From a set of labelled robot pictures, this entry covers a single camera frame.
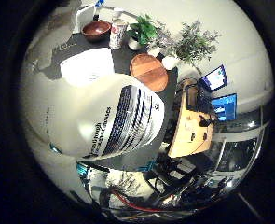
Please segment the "green herb plant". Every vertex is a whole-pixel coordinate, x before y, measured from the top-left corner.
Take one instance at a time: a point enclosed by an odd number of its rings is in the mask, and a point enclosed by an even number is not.
[[[184,63],[196,63],[203,59],[211,59],[211,54],[216,51],[213,42],[217,42],[216,38],[220,36],[217,32],[200,30],[201,23],[193,22],[191,25],[183,23],[181,31],[182,38],[176,42],[175,54]]]
[[[139,16],[136,20],[136,23],[130,24],[128,34],[139,44],[146,45],[157,37],[157,29],[148,15]]]
[[[148,43],[148,48],[161,48],[164,49],[165,56],[174,56],[175,42],[172,39],[171,32],[166,28],[166,25],[161,21],[155,21],[155,27],[157,30],[157,36],[150,39]]]

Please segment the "soda can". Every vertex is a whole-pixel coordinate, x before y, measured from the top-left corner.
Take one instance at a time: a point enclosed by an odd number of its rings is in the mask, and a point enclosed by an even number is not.
[[[112,23],[109,47],[111,49],[120,49],[128,23],[121,19],[116,19]]]

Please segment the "wall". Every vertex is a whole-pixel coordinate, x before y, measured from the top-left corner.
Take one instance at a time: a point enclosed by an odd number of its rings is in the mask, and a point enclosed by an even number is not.
[[[95,1],[83,0],[83,5]],[[197,64],[201,75],[223,64],[227,71],[228,85],[214,96],[236,92],[238,112],[248,112],[267,102],[273,94],[273,80],[268,53],[254,25],[244,12],[229,0],[106,0],[108,7],[122,7],[132,14],[149,14],[163,21],[177,36],[183,21],[200,20],[202,30],[218,31],[217,52],[210,61]],[[100,18],[111,20],[111,11],[103,9]],[[200,77],[194,67],[179,66],[179,79]]]

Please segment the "blue screen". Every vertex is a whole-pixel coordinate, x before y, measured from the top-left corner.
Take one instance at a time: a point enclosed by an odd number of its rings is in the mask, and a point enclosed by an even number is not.
[[[205,86],[208,88],[208,91],[216,91],[226,86],[227,76],[226,76],[224,66],[223,65],[219,66],[207,76],[202,77],[201,80],[204,82]]]
[[[213,110],[220,121],[236,118],[237,94],[222,96],[211,101]]]

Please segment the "round wooden board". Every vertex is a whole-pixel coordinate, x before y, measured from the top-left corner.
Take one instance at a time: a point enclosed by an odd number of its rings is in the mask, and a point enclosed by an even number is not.
[[[168,74],[163,64],[146,53],[137,54],[131,60],[130,72],[154,92],[163,91],[168,84]]]

